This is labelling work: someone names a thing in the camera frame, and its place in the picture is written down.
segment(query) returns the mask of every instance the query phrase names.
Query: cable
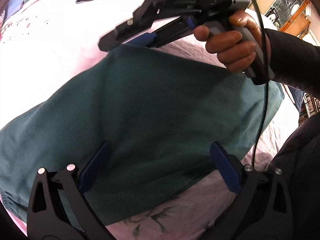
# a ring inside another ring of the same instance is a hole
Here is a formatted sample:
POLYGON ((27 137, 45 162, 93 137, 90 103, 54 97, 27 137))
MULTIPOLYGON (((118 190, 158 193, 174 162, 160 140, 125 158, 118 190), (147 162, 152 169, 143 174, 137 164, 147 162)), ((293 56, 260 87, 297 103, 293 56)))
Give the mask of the cable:
MULTIPOLYGON (((266 32, 265 32, 265 29, 264 29, 264 26, 263 26, 263 21, 262 21, 262 17, 261 17, 261 13, 260 13, 257 1, 256 0, 251 0, 251 1, 252 1, 254 10, 256 11, 256 13, 258 15, 258 19, 259 19, 259 24, 260 24, 260 29, 261 29, 261 36, 262 36, 262 52, 263 52, 263 56, 264 56, 265 71, 266 71, 266 74, 267 74, 268 73, 268 54, 267 54, 266 32)), ((258 130, 256 139, 255 139, 254 148, 253 148, 252 157, 251 157, 251 166, 252 167, 254 167, 254 161, 255 161, 255 157, 256 157, 257 145, 258 145, 259 138, 261 136, 262 129, 263 129, 263 124, 265 122, 266 115, 267 115, 268 97, 269 97, 269 82, 267 82, 265 84, 262 118, 261 118, 261 123, 260 123, 260 126, 259 126, 259 130, 258 130)))

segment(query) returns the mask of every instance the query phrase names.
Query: hand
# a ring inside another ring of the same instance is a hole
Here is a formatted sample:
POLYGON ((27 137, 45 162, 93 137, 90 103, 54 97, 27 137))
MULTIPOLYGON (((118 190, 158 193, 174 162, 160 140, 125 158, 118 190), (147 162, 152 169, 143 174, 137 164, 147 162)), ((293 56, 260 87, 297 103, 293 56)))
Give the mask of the hand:
MULTIPOLYGON (((262 47, 261 30, 256 21, 244 11, 236 11, 229 17, 229 22, 233 26, 247 27, 260 47, 262 47)), ((229 31, 208 39, 209 29, 198 26, 193 30, 193 34, 198 41, 206 41, 205 48, 209 53, 217 53, 218 60, 233 73, 241 73, 249 67, 256 57, 255 43, 253 41, 242 40, 242 35, 238 31, 229 31)), ((266 37, 268 61, 271 58, 271 47, 268 37, 266 37)))

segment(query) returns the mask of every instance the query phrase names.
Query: silver screw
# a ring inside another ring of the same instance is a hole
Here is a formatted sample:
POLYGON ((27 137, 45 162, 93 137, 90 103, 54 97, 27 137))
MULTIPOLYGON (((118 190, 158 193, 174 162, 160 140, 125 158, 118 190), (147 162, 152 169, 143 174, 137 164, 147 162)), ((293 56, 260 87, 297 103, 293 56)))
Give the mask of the silver screw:
POLYGON ((253 171, 253 167, 252 167, 251 165, 249 165, 249 164, 247 164, 246 166, 244 166, 244 169, 245 169, 246 171, 253 171))
POLYGON ((281 174, 282 174, 282 171, 281 171, 281 169, 276 168, 276 169, 275 169, 275 173, 276 173, 277 175, 281 175, 281 174))
POLYGON ((75 168, 76 168, 76 166, 75 166, 74 164, 69 164, 69 165, 67 166, 67 170, 68 170, 68 171, 73 171, 75 168))
POLYGON ((45 168, 40 168, 40 169, 38 170, 38 173, 39 173, 39 174, 44 174, 44 173, 45 173, 45 168))

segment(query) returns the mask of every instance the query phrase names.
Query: green garment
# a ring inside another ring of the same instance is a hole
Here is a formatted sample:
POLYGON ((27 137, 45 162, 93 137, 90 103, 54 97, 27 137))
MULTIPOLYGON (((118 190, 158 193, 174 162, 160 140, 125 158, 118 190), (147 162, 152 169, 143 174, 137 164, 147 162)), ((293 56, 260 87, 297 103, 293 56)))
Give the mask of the green garment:
MULTIPOLYGON (((283 98, 270 82, 264 127, 283 98)), ((106 140, 112 155, 85 194, 89 204, 105 225, 149 210, 215 169, 213 141, 242 159, 254 143, 263 99, 264 85, 244 74, 121 45, 0 131, 4 205, 26 221, 37 170, 78 164, 106 140)))

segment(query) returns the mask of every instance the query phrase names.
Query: white bed sheet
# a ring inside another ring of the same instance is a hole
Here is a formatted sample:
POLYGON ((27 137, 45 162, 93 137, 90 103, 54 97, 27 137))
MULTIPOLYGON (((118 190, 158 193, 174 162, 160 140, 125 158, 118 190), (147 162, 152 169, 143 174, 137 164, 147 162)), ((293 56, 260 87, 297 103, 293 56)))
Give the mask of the white bed sheet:
MULTIPOLYGON (((131 18, 143 1, 94 0, 75 4, 74 0, 30 0, 26 3, 1 30, 0 127, 45 101, 73 76, 105 57, 106 53, 97 47, 99 37, 131 18)), ((247 12, 257 18, 255 12, 247 12)), ((154 24, 152 29, 167 21, 154 24)), ((264 24, 275 29, 266 17, 264 24)), ((205 51, 204 44, 191 35, 158 50, 224 67, 216 55, 205 51)), ((299 113, 290 96, 285 92, 278 112, 260 137, 256 155, 259 170, 268 165, 298 127, 299 113)), ((251 154, 252 149, 243 163, 250 163, 251 154)), ((123 240, 195 240, 234 197, 219 172, 214 171, 178 199, 137 215, 131 222, 110 225, 108 229, 117 239, 123 240), (161 230, 151 216, 168 207, 173 208, 166 220, 160 219, 165 228, 161 230), (145 219, 139 224, 132 222, 141 218, 145 219)), ((23 223, 18 224, 26 232, 23 223)))

